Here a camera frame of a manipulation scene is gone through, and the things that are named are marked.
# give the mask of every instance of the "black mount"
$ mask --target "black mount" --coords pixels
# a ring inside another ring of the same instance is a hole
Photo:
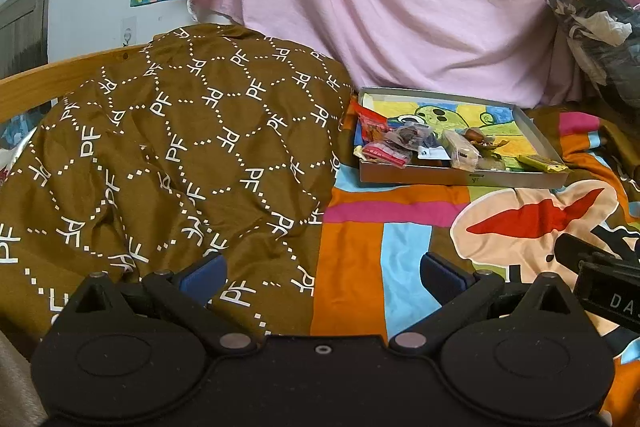
[[[423,281],[450,274],[433,288],[443,306],[388,347],[374,336],[258,347],[187,296],[182,273],[140,285],[92,274],[32,360],[44,425],[604,425],[612,358],[556,274],[510,286],[425,257]]]
[[[569,234],[556,239],[558,263],[578,274],[582,308],[640,333],[640,264],[623,261]]]

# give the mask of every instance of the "food packet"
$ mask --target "food packet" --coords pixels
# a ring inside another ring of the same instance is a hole
[[[366,159],[381,160],[384,163],[391,163],[400,169],[404,169],[411,161],[412,153],[403,150],[392,142],[370,142],[362,148],[362,155]]]
[[[569,170],[569,167],[565,164],[549,158],[543,158],[537,154],[518,156],[518,161],[542,172],[564,172]]]
[[[420,145],[424,146],[426,140],[433,134],[433,129],[428,125],[415,123],[403,125],[385,134],[385,140],[392,141],[404,149],[417,151]]]
[[[509,143],[508,140],[501,140],[500,142],[495,142],[495,136],[487,136],[482,131],[480,131],[477,127],[469,127],[460,132],[462,136],[464,136],[469,143],[473,145],[480,152],[491,152],[498,149],[498,147],[502,147],[503,145],[507,145]]]
[[[442,140],[451,158],[451,166],[454,169],[461,169],[467,172],[476,170],[480,153],[478,149],[469,143],[469,140],[451,129],[446,129],[442,132]]]
[[[352,102],[352,105],[358,114],[358,121],[362,128],[362,139],[365,142],[384,140],[385,134],[391,130],[391,127],[386,123],[386,117],[366,107],[362,107],[357,102]]]
[[[478,158],[478,169],[481,171],[506,171],[507,165],[499,155],[492,154]]]

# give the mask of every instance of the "yellow snack bar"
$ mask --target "yellow snack bar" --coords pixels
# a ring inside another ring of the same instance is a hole
[[[518,161],[543,172],[564,172],[569,169],[565,164],[544,158],[537,154],[520,155]]]

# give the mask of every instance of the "blue stripe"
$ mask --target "blue stripe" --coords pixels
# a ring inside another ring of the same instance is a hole
[[[600,135],[598,134],[598,131],[591,131],[590,133],[587,134],[587,138],[589,138],[589,149],[590,149],[588,151],[589,154],[594,158],[596,158],[596,160],[599,163],[601,163],[601,165],[604,165],[607,169],[610,169],[611,167],[609,167],[607,162],[604,161],[604,159],[601,158],[601,156],[598,156],[596,153],[591,152],[593,150],[596,150],[602,144],[602,142],[600,142]]]
[[[629,214],[640,217],[640,201],[629,201]]]
[[[420,281],[420,259],[429,251],[430,242],[429,225],[385,223],[380,266],[388,338],[440,308]]]
[[[600,156],[598,156],[597,154],[594,154],[592,152],[589,153],[591,156],[593,156],[594,158],[596,158],[596,160],[598,160],[599,163],[601,163],[602,165],[604,165],[607,169],[610,169],[611,167],[609,167],[609,165],[607,164],[606,161],[604,161],[604,159],[602,159]]]
[[[640,339],[635,339],[627,344],[620,355],[620,364],[624,365],[638,359],[640,359]]]
[[[600,147],[600,135],[598,131],[591,131],[587,137],[589,138],[589,149],[597,149]]]
[[[344,164],[340,164],[338,175],[335,179],[335,187],[346,192],[386,192],[401,186],[362,183],[360,181],[360,171]]]

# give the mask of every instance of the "pf logo pattern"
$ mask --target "pf logo pattern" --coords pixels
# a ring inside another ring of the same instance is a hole
[[[0,313],[37,339],[89,272],[136,281],[224,255],[214,309],[308,333],[344,67],[236,25],[122,53],[53,108],[3,187],[0,277],[19,298]]]

